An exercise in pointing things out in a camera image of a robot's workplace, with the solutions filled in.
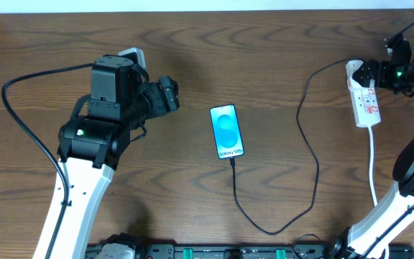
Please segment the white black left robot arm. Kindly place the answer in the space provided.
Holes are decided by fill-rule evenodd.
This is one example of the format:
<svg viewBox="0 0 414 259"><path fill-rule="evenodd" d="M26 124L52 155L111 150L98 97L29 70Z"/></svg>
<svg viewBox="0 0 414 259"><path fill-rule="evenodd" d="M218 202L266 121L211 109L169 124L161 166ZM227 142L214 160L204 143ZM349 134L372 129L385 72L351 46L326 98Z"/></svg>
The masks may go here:
<svg viewBox="0 0 414 259"><path fill-rule="evenodd" d="M57 177L35 258L83 258L99 204L119 159L148 119L177 110L178 84L151 82L138 48L96 59L91 92L80 97L59 131Z"/></svg>

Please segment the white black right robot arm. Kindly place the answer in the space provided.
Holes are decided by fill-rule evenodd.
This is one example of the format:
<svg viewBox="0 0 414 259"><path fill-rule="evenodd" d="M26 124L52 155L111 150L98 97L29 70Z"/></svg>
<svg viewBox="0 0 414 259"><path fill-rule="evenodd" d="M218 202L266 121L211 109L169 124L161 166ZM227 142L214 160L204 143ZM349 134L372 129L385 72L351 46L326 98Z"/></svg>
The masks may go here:
<svg viewBox="0 0 414 259"><path fill-rule="evenodd" d="M358 127L371 129L380 122L377 88L414 96L414 55L398 32L385 41L389 61L359 59L346 64L347 86ZM327 258L383 258L385 250L414 222L414 138L399 154L393 183L385 196L360 222L347 228Z"/></svg>

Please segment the blue Galaxy smartphone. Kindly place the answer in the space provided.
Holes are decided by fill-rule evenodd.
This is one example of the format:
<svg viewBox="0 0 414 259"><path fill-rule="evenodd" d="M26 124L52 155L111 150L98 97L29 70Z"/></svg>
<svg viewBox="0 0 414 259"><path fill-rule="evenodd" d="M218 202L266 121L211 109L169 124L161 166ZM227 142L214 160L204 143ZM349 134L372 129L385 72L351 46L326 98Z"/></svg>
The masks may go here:
<svg viewBox="0 0 414 259"><path fill-rule="evenodd" d="M245 154L236 107L233 104L210 108L213 136L219 159Z"/></svg>

